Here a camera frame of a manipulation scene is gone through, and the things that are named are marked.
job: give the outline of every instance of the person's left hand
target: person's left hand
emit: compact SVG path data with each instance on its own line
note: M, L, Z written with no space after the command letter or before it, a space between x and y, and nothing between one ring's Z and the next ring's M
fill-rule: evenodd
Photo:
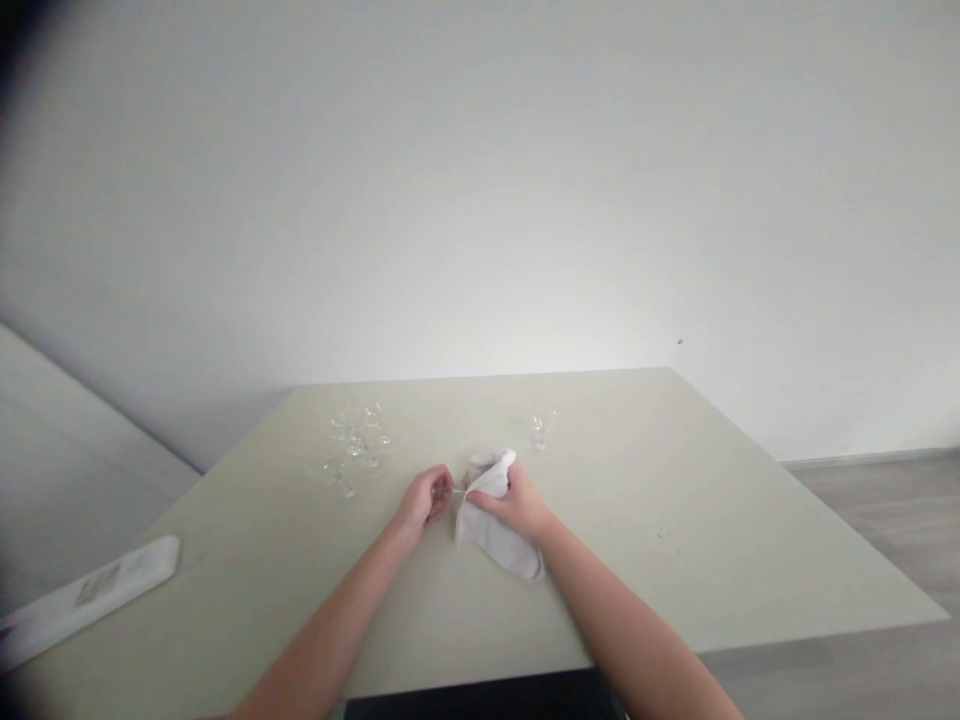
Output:
M446 465L434 465L417 475L400 501L394 519L403 527L417 533L436 522L450 504L453 496L453 476Z

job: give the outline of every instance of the white table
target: white table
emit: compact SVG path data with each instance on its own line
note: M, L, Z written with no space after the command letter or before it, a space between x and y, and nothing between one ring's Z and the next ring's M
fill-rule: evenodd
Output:
M305 467L329 419L379 400L382 472L345 499ZM531 401L558 410L530 447ZM697 652L946 613L672 370L305 387L143 538L179 535L166 585L32 663L74 718L228 712L393 512L410 478L514 447L556 514ZM431 529L381 607L346 697L584 667L549 578L525 583Z

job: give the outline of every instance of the wooden floor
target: wooden floor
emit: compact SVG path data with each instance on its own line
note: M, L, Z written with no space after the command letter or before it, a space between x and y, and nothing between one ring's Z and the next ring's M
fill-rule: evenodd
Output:
M795 474L954 619L710 653L707 666L748 720L960 719L960 455Z

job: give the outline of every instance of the towel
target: towel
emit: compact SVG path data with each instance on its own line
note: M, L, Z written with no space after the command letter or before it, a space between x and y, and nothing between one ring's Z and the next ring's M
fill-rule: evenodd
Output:
M473 542L504 570L525 580L536 580L543 572L543 558L533 544L500 518L467 502L467 494L485 492L496 498L507 494L507 469L517 459L513 450L484 453L470 458L463 478L466 492L457 512L457 544Z

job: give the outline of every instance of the baseboard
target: baseboard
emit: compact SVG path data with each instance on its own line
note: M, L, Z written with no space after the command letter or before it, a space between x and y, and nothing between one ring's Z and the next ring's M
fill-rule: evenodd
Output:
M842 467L844 465L871 465L881 462L902 462L904 460L933 460L960 454L960 447L923 448L920 450L896 450L889 453L868 453L866 455L842 455L832 458L810 458L809 460L788 460L781 463L787 470L820 470L822 468Z

